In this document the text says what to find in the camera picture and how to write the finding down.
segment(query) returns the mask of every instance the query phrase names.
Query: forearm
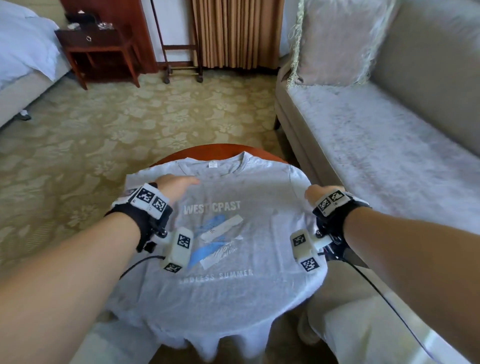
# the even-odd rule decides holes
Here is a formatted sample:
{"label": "forearm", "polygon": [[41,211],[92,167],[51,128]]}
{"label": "forearm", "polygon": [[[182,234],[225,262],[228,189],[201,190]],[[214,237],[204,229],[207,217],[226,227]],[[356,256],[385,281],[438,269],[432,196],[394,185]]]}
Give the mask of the forearm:
{"label": "forearm", "polygon": [[67,362],[139,239],[135,222],[114,213],[19,267],[0,287],[0,362]]}
{"label": "forearm", "polygon": [[344,224],[350,247],[430,327],[480,362],[480,237],[368,208]]}

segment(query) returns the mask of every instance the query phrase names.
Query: floor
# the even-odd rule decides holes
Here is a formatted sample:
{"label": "floor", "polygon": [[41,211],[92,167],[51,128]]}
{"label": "floor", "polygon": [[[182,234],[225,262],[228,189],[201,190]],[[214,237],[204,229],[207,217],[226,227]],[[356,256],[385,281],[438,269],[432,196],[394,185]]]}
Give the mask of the floor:
{"label": "floor", "polygon": [[[207,71],[203,84],[179,76],[165,85],[160,74],[149,74],[140,77],[141,88],[92,84],[84,91],[64,77],[29,107],[32,120],[0,130],[0,270],[97,221],[126,174],[175,151],[237,143],[294,159],[285,135],[273,131],[275,81],[272,75]],[[308,348],[299,341],[297,316],[275,322],[265,362],[335,363],[324,345]],[[239,360],[223,340],[215,363]],[[152,362],[200,361],[194,350],[161,347]]]}

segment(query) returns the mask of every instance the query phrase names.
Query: hand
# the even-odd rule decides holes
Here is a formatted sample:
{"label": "hand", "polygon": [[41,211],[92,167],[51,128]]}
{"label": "hand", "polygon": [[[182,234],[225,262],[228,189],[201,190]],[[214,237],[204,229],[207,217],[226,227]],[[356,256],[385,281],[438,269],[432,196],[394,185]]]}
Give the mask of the hand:
{"label": "hand", "polygon": [[168,204],[171,206],[175,201],[181,199],[187,188],[192,184],[199,184],[200,181],[193,176],[174,176],[173,174],[166,174],[157,178],[155,181],[158,185],[158,190],[163,193],[163,196],[169,198]]}
{"label": "hand", "polygon": [[345,191],[345,187],[343,186],[325,186],[321,187],[317,184],[311,185],[307,190],[305,191],[305,198],[308,200],[310,205],[312,207],[316,207],[316,202],[324,195],[326,195],[329,192],[335,191],[335,190],[341,190]]}

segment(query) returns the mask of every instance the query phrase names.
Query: curtain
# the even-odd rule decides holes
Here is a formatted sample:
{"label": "curtain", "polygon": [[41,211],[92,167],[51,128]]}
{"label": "curtain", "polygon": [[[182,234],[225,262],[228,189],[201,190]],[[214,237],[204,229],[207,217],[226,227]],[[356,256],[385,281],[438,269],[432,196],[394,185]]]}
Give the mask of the curtain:
{"label": "curtain", "polygon": [[284,0],[192,0],[204,67],[278,67]]}

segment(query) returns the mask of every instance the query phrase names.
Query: black wire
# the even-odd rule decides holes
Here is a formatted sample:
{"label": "black wire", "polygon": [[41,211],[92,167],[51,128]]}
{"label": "black wire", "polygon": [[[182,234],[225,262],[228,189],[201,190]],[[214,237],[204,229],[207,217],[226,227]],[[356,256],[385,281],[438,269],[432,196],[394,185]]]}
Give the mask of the black wire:
{"label": "black wire", "polygon": [[165,259],[164,256],[161,256],[161,255],[151,255],[151,256],[148,256],[147,258],[143,258],[143,259],[140,259],[138,262],[136,262],[133,266],[131,266],[130,268],[128,268],[126,271],[123,272],[123,274],[120,276],[119,280],[122,279],[125,274],[127,274],[128,272],[130,272],[132,269],[134,269],[137,265],[139,265],[141,262],[144,262],[145,260],[148,260],[148,259],[154,259],[154,258],[157,258],[157,259]]}
{"label": "black wire", "polygon": [[415,338],[415,340],[417,341],[417,343],[421,346],[421,348],[423,350],[425,350],[425,352],[427,353],[427,355],[430,357],[430,359],[432,359],[434,362],[436,362],[437,364],[443,364],[442,362],[440,362],[439,360],[437,360],[433,355],[432,353],[430,353],[427,348],[423,345],[423,343],[420,341],[420,339],[417,337],[417,335],[415,335],[415,333],[413,332],[413,330],[410,328],[410,326],[408,326],[408,324],[406,323],[406,321],[403,319],[403,317],[398,313],[398,311],[393,307],[393,305],[385,298],[385,296],[380,292],[380,290],[372,283],[372,281],[370,279],[368,279],[368,277],[366,275],[364,275],[362,273],[362,271],[360,271],[360,269],[358,269],[355,265],[353,265],[352,263],[350,263],[348,260],[346,260],[345,258],[340,258],[340,257],[335,257],[337,258],[338,260],[340,260],[341,262],[345,262],[347,264],[349,264],[350,266],[352,266],[353,269],[355,269],[363,278],[365,278],[365,280],[367,282],[370,283],[370,285],[373,287],[374,290],[377,291],[377,293],[384,299],[385,302],[387,302],[387,304],[390,306],[390,308],[393,310],[393,312],[396,313],[396,315],[398,316],[398,318],[400,318],[400,320],[403,322],[403,324],[405,325],[405,327],[410,331],[410,334],[412,334],[412,336]]}

